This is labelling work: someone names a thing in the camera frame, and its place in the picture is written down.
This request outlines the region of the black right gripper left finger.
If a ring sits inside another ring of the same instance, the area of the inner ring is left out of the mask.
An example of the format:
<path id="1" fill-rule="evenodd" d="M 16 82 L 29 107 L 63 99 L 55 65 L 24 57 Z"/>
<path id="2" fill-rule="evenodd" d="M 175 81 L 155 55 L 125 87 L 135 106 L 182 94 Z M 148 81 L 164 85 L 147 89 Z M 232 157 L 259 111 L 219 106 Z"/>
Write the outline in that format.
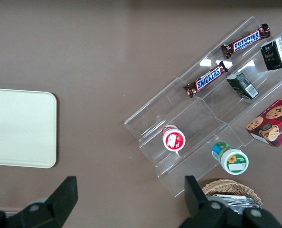
<path id="1" fill-rule="evenodd" d="M 68 176 L 43 203 L 25 207 L 7 219 L 8 228 L 61 228 L 78 201 L 77 179 Z"/>

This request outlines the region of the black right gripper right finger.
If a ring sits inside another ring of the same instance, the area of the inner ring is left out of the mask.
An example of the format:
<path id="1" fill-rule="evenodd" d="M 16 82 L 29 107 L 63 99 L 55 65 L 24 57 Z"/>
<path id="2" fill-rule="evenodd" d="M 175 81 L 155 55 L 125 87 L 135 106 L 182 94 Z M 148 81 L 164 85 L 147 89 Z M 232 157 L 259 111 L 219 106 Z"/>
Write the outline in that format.
<path id="1" fill-rule="evenodd" d="M 181 228 L 225 228 L 226 206 L 218 201 L 209 201 L 194 176 L 185 176 L 185 202 L 189 211 Z"/>

